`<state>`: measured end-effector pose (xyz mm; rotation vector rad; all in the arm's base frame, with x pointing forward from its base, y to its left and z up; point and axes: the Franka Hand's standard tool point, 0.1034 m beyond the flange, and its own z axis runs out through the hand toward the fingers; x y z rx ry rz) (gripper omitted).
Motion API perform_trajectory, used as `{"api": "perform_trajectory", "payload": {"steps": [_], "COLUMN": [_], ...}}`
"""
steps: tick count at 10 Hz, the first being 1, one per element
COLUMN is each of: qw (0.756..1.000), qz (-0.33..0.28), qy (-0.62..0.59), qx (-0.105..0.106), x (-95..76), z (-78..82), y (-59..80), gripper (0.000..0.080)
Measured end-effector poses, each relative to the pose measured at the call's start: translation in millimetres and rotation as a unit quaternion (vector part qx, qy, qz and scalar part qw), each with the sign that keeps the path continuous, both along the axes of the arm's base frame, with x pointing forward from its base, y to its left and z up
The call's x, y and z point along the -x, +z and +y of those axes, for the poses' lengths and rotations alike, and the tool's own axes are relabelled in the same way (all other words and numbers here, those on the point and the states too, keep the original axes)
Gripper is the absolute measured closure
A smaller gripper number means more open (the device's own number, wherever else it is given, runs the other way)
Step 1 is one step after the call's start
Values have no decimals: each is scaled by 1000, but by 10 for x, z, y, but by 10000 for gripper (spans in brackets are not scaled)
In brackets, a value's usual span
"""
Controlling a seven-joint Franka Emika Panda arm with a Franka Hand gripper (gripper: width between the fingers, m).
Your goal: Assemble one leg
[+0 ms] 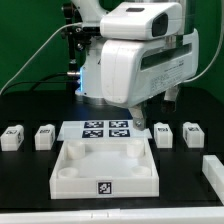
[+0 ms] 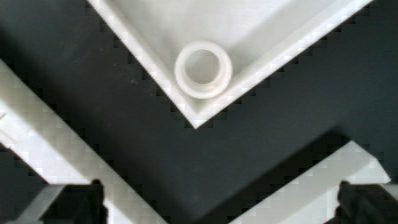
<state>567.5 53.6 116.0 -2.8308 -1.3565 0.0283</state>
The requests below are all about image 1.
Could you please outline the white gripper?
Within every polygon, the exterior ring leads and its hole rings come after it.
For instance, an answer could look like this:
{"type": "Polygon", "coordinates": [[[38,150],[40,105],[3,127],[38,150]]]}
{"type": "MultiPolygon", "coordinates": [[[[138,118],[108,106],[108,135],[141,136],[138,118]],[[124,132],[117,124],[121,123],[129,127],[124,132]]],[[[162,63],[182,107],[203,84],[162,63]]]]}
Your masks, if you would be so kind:
{"type": "Polygon", "coordinates": [[[139,103],[165,91],[161,109],[164,113],[175,112],[178,84],[196,74],[198,54],[197,30],[184,35],[182,46],[177,48],[168,48],[164,38],[108,40],[101,53],[103,98],[110,105],[131,107],[133,127],[144,130],[145,107],[139,103]]]}

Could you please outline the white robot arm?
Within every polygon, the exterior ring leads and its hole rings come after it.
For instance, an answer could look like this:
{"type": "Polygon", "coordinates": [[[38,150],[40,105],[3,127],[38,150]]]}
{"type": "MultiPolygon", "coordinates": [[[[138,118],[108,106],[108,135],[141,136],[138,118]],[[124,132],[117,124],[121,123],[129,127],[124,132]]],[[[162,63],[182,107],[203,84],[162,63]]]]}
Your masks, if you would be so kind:
{"type": "Polygon", "coordinates": [[[99,0],[71,0],[88,35],[78,98],[126,108],[145,128],[145,103],[162,93],[163,109],[176,109],[179,85],[196,74],[199,36],[195,0],[124,0],[113,10],[99,0]]]}

